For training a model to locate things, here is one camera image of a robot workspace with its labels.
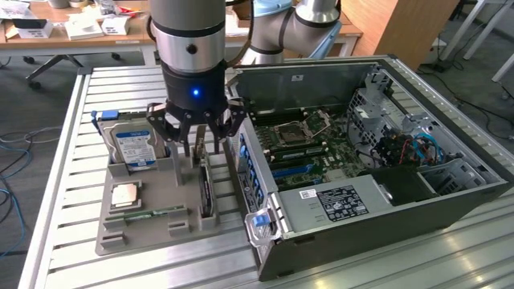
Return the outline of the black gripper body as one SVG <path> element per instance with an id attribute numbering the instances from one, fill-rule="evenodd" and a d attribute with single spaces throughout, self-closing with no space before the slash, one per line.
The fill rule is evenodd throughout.
<path id="1" fill-rule="evenodd" d="M 177 72 L 162 66 L 166 112 L 178 122 L 204 124 L 204 113 L 218 117 L 228 107 L 224 96 L 224 67 L 197 73 Z"/>

